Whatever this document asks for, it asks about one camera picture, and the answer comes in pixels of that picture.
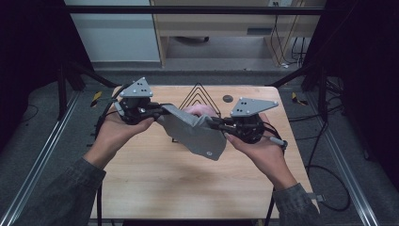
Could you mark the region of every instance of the white wall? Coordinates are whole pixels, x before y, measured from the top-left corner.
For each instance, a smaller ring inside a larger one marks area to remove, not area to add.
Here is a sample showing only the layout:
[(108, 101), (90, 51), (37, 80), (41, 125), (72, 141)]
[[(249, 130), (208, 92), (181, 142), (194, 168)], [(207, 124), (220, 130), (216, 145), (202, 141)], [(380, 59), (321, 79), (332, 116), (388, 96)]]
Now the white wall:
[[(66, 5), (148, 6), (149, 0), (65, 0)], [(92, 62), (159, 62), (151, 15), (72, 14)]]

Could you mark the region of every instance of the person's right arm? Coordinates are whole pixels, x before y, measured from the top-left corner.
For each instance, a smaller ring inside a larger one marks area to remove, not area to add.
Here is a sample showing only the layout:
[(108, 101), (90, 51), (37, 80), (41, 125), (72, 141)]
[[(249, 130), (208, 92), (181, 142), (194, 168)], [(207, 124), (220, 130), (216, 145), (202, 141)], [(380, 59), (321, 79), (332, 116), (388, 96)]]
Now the person's right arm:
[[(260, 117), (269, 123), (266, 115), (260, 114)], [(273, 136), (267, 131), (264, 135)], [(274, 185), (276, 191), (273, 197), (279, 209), (279, 225), (324, 225), (317, 208), (288, 169), (279, 145), (265, 137), (255, 144), (247, 144), (233, 135), (225, 136), (232, 146), (248, 156)]]

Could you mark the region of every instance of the black horizontal bar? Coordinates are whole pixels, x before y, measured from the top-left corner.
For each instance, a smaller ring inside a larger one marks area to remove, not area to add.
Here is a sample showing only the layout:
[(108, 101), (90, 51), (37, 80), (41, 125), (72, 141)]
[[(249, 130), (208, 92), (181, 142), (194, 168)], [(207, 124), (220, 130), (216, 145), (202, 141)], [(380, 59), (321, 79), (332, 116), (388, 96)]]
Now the black horizontal bar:
[(187, 6), (66, 6), (45, 7), (69, 13), (102, 14), (241, 14), (241, 15), (322, 15), (340, 9), (287, 7), (187, 7)]

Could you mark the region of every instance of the light wood tabletop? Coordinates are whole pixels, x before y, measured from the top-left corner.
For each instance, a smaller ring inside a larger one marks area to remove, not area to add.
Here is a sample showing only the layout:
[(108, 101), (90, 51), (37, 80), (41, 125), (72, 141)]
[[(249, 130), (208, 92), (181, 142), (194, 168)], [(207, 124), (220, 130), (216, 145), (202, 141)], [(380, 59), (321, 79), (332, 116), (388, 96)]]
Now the light wood tabletop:
[[(192, 89), (151, 87), (152, 101), (180, 106)], [(204, 86), (229, 117), (240, 97), (277, 101), (265, 111), (270, 122), (288, 141), (285, 158), (294, 177), (311, 192), (301, 156), (279, 92), (270, 87)], [(225, 103), (223, 96), (233, 97)], [(105, 168), (103, 218), (223, 219), (265, 218), (272, 184), (244, 154), (227, 142), (218, 161), (190, 153), (184, 145), (171, 142), (164, 128), (154, 123), (146, 132), (131, 138)], [(91, 218), (96, 218), (94, 205)], [(275, 208), (272, 218), (278, 218)]]

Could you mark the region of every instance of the sleeve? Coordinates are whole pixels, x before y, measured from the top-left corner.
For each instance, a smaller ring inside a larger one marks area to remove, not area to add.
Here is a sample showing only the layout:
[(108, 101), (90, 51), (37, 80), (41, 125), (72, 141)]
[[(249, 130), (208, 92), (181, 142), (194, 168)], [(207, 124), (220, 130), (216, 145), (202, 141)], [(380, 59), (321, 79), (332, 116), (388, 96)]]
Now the sleeve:
[(80, 158), (47, 186), (41, 201), (26, 207), (13, 225), (88, 225), (104, 177), (105, 171)]
[(319, 212), (301, 184), (275, 191), (273, 198), (282, 225), (324, 225)]

